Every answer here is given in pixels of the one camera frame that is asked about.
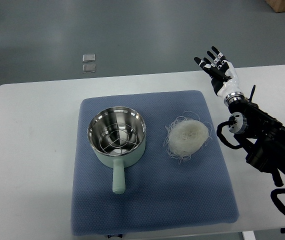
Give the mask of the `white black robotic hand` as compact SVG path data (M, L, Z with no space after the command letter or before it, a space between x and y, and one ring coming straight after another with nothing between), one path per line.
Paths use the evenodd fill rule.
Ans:
M207 52L208 58L194 57L196 64L211 78L214 93L229 106L235 100L244 99L239 88L239 77L233 64L215 46Z

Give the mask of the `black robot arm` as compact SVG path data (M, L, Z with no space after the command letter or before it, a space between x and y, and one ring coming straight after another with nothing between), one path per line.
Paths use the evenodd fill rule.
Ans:
M231 115L217 126L217 137L233 150L244 149L248 164L270 173L274 184L283 186L280 174L285 175L285 126L240 91L225 95L224 102Z

